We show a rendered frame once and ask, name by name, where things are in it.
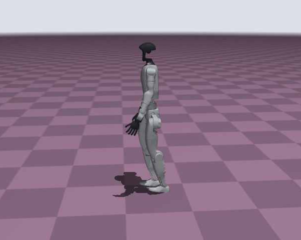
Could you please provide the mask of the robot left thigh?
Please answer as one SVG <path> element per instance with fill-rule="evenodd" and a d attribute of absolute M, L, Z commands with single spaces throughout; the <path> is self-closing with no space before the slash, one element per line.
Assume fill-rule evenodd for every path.
<path fill-rule="evenodd" d="M 148 153 L 154 161 L 157 153 L 161 153 L 163 155 L 161 151 L 156 150 L 158 145 L 158 135 L 157 135 L 157 131 L 154 130 L 154 129 L 160 129 L 161 124 L 162 124 L 161 119 L 158 118 L 156 114 L 152 114 L 151 118 L 149 118 L 146 122 L 145 143 L 146 143 Z"/>

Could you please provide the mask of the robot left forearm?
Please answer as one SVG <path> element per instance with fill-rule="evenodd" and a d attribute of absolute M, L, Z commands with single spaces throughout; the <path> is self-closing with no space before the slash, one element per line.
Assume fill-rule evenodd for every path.
<path fill-rule="evenodd" d="M 150 106 L 151 104 L 151 99 L 152 99 L 152 94 L 147 91 L 145 94 L 144 94 L 144 99 L 142 100 L 142 104 L 141 104 L 141 108 L 139 109 L 138 111 L 138 116 L 137 116 L 137 120 L 141 121 L 144 117 L 144 115 L 146 114 L 146 110 L 148 110 L 148 107 Z"/>

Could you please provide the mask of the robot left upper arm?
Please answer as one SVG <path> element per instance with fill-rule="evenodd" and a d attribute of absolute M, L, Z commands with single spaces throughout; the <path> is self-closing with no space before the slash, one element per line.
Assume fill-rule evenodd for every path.
<path fill-rule="evenodd" d="M 146 91 L 146 92 L 150 92 L 151 93 L 151 98 L 153 98 L 155 77 L 156 77 L 156 69 L 154 67 L 148 67 L 146 69 L 145 75 L 146 75 L 146 86 L 147 86 L 147 89 L 148 89 L 148 91 Z M 144 93 L 144 95 L 145 95 L 145 93 Z"/>

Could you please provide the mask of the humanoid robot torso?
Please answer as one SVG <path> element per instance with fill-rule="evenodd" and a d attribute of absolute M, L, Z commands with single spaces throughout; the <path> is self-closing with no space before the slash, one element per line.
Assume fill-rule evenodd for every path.
<path fill-rule="evenodd" d="M 157 103 L 154 102 L 154 100 L 157 100 L 159 98 L 159 72 L 158 72 L 158 67 L 156 65 L 151 65 L 151 63 L 147 63 L 147 65 L 144 65 L 142 67 L 141 74 L 140 74 L 142 90 L 143 90 L 143 94 L 148 91 L 146 69 L 149 67 L 152 67 L 156 70 L 156 75 L 154 79 L 153 97 L 151 99 L 150 105 L 148 106 L 148 109 L 146 110 L 146 114 L 144 115 L 146 120 L 150 119 L 151 115 L 156 115 L 157 118 L 159 118 L 160 115 L 159 109 L 157 108 Z"/>

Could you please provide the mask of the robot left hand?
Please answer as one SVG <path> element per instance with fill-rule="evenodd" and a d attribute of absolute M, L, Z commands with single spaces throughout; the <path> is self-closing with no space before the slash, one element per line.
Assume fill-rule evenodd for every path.
<path fill-rule="evenodd" d="M 130 134 L 131 136 L 133 135 L 134 132 L 135 132 L 134 136 L 136 135 L 136 133 L 137 133 L 139 127 L 140 127 L 140 123 L 142 122 L 142 120 L 144 118 L 143 117 L 142 120 L 140 121 L 140 120 L 137 119 L 138 115 L 139 114 L 136 115 L 136 117 L 134 118 L 135 119 L 134 121 L 132 121 L 131 123 L 129 123 L 128 125 L 125 126 L 125 128 L 130 126 L 130 128 L 126 131 L 126 133 L 131 129 L 130 132 L 128 133 L 128 134 L 130 134 L 133 130 L 133 132 Z"/>

